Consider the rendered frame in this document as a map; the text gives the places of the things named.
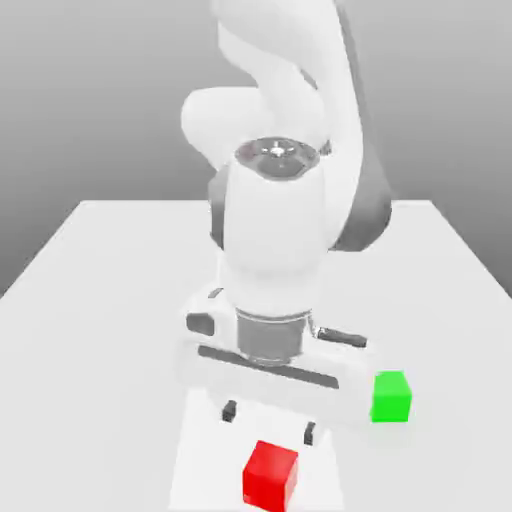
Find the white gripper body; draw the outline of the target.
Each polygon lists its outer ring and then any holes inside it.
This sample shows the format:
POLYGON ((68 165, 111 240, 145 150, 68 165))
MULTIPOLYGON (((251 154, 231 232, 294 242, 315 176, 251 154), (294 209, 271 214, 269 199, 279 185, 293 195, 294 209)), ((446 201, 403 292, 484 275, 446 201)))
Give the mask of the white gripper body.
POLYGON ((244 357, 181 339, 175 345, 176 375, 212 396, 280 407, 325 423, 358 427, 369 420, 374 374, 365 363, 298 358, 298 366, 259 366, 244 357))

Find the small red cube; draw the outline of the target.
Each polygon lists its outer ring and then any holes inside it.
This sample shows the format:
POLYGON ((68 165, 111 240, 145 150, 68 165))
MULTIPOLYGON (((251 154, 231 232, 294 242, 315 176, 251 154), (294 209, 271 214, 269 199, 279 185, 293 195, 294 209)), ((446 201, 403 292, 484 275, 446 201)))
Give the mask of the small red cube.
POLYGON ((287 512, 298 461, 296 451, 259 440, 242 472, 243 501, 267 512, 287 512))

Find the small green cube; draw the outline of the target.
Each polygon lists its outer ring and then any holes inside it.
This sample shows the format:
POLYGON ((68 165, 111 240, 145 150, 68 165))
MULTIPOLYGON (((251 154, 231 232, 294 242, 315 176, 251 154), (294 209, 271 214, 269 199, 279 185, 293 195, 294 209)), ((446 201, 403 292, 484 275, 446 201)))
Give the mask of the small green cube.
POLYGON ((386 370, 374 379, 370 418, 374 423, 407 422, 412 391, 403 371, 386 370))

